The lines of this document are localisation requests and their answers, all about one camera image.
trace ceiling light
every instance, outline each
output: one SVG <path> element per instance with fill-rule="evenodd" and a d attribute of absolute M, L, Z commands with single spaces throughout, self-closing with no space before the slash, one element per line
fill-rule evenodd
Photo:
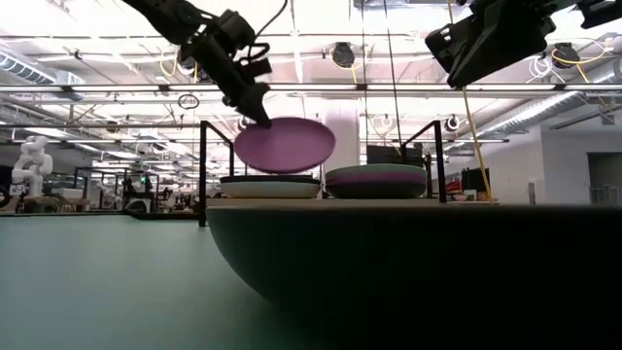
<path fill-rule="evenodd" d="M 273 91 L 322 91 L 322 90 L 356 90 L 356 84 L 272 84 Z"/>
<path fill-rule="evenodd" d="M 27 127 L 25 130 L 50 137 L 69 137 L 70 134 L 53 128 Z"/>
<path fill-rule="evenodd" d="M 396 90 L 416 90 L 416 91 L 428 91 L 428 90 L 445 90 L 445 91 L 454 91 L 452 88 L 448 87 L 445 84 L 405 84 L 405 85 L 393 85 L 393 84 L 370 84 L 367 86 L 370 90 L 386 90 L 393 91 Z"/>
<path fill-rule="evenodd" d="M 89 145 L 76 145 L 76 147 L 79 147 L 79 148 L 81 148 L 81 149 L 83 149 L 83 150 L 86 150 L 86 151 L 91 151 L 91 152 L 101 152 L 100 150 L 97 150 L 96 148 L 91 147 L 91 146 L 89 146 Z"/>
<path fill-rule="evenodd" d="M 0 87 L 0 92 L 62 92 L 61 87 Z"/>
<path fill-rule="evenodd" d="M 108 169 L 129 169 L 129 164 L 111 164 L 106 162 L 94 161 L 92 164 L 93 167 L 98 168 L 108 168 Z"/>
<path fill-rule="evenodd" d="M 475 140 L 445 140 L 443 142 L 446 143 L 454 143 L 454 142 L 459 142 L 459 143 L 475 143 Z M 477 140 L 477 143 L 508 143 L 509 140 L 508 139 L 502 139 L 502 140 Z"/>
<path fill-rule="evenodd" d="M 143 85 L 143 86 L 73 86 L 72 90 L 75 92 L 108 92 L 108 91 L 122 91 L 122 92 L 144 92 L 144 91 L 159 91 L 159 86 Z"/>
<path fill-rule="evenodd" d="M 76 144 L 110 144 L 115 143 L 115 140 L 67 140 L 67 143 Z"/>
<path fill-rule="evenodd" d="M 168 88 L 171 91 L 219 91 L 217 86 L 207 84 L 172 85 Z"/>
<path fill-rule="evenodd" d="M 166 79 L 166 78 L 164 78 L 162 76 L 156 76 L 155 79 L 159 80 L 159 81 L 163 81 L 163 82 L 167 83 L 168 85 L 171 84 L 171 82 L 168 79 Z"/>
<path fill-rule="evenodd" d="M 117 152 L 117 151 L 106 151 L 107 154 L 114 156 L 114 157 L 118 157 L 118 158 L 125 158 L 125 159 L 137 159 L 140 158 L 140 156 L 138 155 L 134 155 L 130 152 Z"/>
<path fill-rule="evenodd" d="M 622 89 L 622 85 L 614 85 L 614 84 L 578 84 L 578 85 L 566 85 L 567 89 L 571 90 L 620 90 Z"/>
<path fill-rule="evenodd" d="M 466 87 L 467 91 L 513 91 L 513 90 L 552 90 L 556 86 L 554 84 L 490 84 L 490 85 L 479 85 L 473 84 Z"/>
<path fill-rule="evenodd" d="M 173 165 L 155 165 L 155 167 L 161 170 L 177 170 Z"/>

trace cable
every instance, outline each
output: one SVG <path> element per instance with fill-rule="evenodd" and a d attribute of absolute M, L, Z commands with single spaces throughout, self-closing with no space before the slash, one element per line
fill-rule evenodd
<path fill-rule="evenodd" d="M 553 52 L 551 53 L 551 57 L 555 58 L 556 60 L 562 62 L 562 63 L 566 63 L 566 64 L 586 64 L 586 63 L 591 63 L 594 62 L 598 59 L 603 58 L 603 56 L 606 54 L 607 52 L 607 47 L 609 45 L 609 40 L 605 40 L 605 45 L 603 46 L 603 51 L 601 52 L 601 54 L 597 55 L 596 57 L 592 57 L 590 59 L 586 59 L 584 61 L 571 61 L 571 60 L 567 60 L 567 59 L 562 59 L 558 56 L 555 55 L 555 53 L 558 51 L 557 49 L 553 50 Z"/>
<path fill-rule="evenodd" d="M 451 0 L 447 0 L 447 8 L 449 9 L 449 19 L 452 24 L 454 24 L 454 14 L 451 8 Z M 486 194 L 488 195 L 488 200 L 491 203 L 494 203 L 493 193 L 490 189 L 490 182 L 488 181 L 488 176 L 486 175 L 486 165 L 484 165 L 484 158 L 482 157 L 482 151 L 479 147 L 479 142 L 477 142 L 477 130 L 475 130 L 475 123 L 473 122 L 472 114 L 470 113 L 470 108 L 468 107 L 468 97 L 467 97 L 467 88 L 463 87 L 463 99 L 465 100 L 465 108 L 466 108 L 466 117 L 468 118 L 468 126 L 470 127 L 470 133 L 473 137 L 473 142 L 475 145 L 475 151 L 477 152 L 477 159 L 479 160 L 479 169 L 482 172 L 482 178 L 484 179 L 484 185 L 486 186 Z M 436 161 L 443 161 L 443 155 L 436 155 Z"/>
<path fill-rule="evenodd" d="M 387 40 L 389 41 L 389 57 L 391 58 L 391 79 L 393 81 L 393 97 L 396 102 L 396 122 L 397 122 L 397 140 L 401 147 L 401 127 L 399 126 L 399 107 L 397 105 L 397 86 L 396 86 L 396 67 L 393 62 L 393 45 L 391 43 L 391 30 L 389 28 L 389 10 L 387 9 L 387 0 L 382 1 L 385 8 L 385 20 L 387 21 Z"/>
<path fill-rule="evenodd" d="M 255 45 L 255 42 L 257 41 L 257 38 L 261 35 L 261 33 L 263 33 L 263 31 L 270 26 L 270 24 L 272 24 L 272 22 L 278 18 L 284 11 L 285 9 L 288 7 L 288 0 L 283 1 L 283 6 L 281 7 L 281 10 L 279 10 L 278 13 L 276 13 L 276 15 L 274 15 L 269 21 L 268 23 L 265 24 L 264 27 L 262 27 L 259 32 L 257 32 L 257 35 L 255 36 L 255 39 L 253 39 L 253 43 L 251 43 L 251 45 L 249 45 L 249 51 L 246 55 L 246 57 L 250 60 L 251 59 L 251 49 L 253 48 L 253 46 Z"/>
<path fill-rule="evenodd" d="M 169 73 L 168 71 L 166 71 L 166 69 L 164 69 L 164 61 L 160 60 L 160 62 L 159 62 L 159 70 L 162 71 L 163 75 L 165 75 L 167 77 L 172 77 L 172 76 L 175 75 L 175 72 L 177 72 L 177 52 L 178 52 L 178 50 L 179 49 L 177 49 L 175 51 L 175 59 L 173 59 L 173 71 L 172 72 Z"/>
<path fill-rule="evenodd" d="M 343 68 L 341 66 L 339 66 L 337 63 L 335 63 L 334 58 L 332 58 L 332 53 L 334 53 L 334 48 L 330 49 L 330 51 L 328 52 L 328 55 L 330 56 L 330 62 L 332 62 L 332 65 L 335 66 L 337 69 L 341 69 L 341 70 L 348 70 L 348 71 L 352 71 L 352 78 L 354 79 L 354 84 L 358 84 L 357 82 L 357 72 L 356 70 L 361 68 L 364 64 L 365 64 L 365 52 L 364 52 L 364 48 L 363 48 L 363 62 L 361 62 L 358 66 L 353 66 L 350 68 Z"/>

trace purple bowl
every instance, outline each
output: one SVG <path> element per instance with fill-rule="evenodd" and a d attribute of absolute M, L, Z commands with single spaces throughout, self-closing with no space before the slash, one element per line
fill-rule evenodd
<path fill-rule="evenodd" d="M 346 174 L 327 179 L 327 185 L 392 182 L 426 184 L 428 178 L 412 172 L 382 172 Z"/>

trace wall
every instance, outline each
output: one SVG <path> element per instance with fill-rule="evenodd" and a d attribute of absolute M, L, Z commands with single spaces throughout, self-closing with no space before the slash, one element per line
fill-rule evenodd
<path fill-rule="evenodd" d="M 80 151 L 59 149 L 56 145 L 46 146 L 46 153 L 53 158 L 53 172 L 73 174 L 76 166 L 90 166 L 91 158 Z M 19 159 L 19 145 L 0 146 L 0 165 L 15 165 Z"/>
<path fill-rule="evenodd" d="M 493 197 L 500 203 L 529 204 L 528 184 L 536 184 L 536 203 L 545 202 L 542 142 L 539 126 L 527 134 L 510 135 L 509 143 L 482 146 L 484 164 L 490 169 Z M 451 157 L 445 174 L 479 168 L 477 157 Z"/>
<path fill-rule="evenodd" d="M 546 198 L 555 204 L 590 203 L 588 153 L 622 152 L 621 132 L 542 133 Z"/>

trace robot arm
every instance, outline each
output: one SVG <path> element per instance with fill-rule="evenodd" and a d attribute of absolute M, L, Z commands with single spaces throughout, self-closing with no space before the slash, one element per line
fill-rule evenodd
<path fill-rule="evenodd" d="M 473 0 L 473 15 L 435 30 L 426 45 L 449 73 L 447 83 L 462 88 L 544 51 L 556 29 L 551 15 L 573 5 L 584 29 L 622 18 L 622 0 Z"/>
<path fill-rule="evenodd" d="M 50 155 L 43 155 L 43 161 L 41 165 L 39 165 L 38 171 L 42 176 L 48 176 L 52 174 L 53 169 L 53 160 Z"/>
<path fill-rule="evenodd" d="M 220 17 L 194 7 L 185 0 L 123 0 L 141 13 L 166 40 L 181 46 L 181 61 L 196 63 L 206 80 L 223 92 L 223 102 L 258 125 L 270 127 L 263 96 L 270 90 L 255 77 L 271 73 L 267 44 L 255 44 L 256 34 L 237 12 L 226 10 Z M 254 56 L 234 61 L 247 47 L 262 47 Z"/>

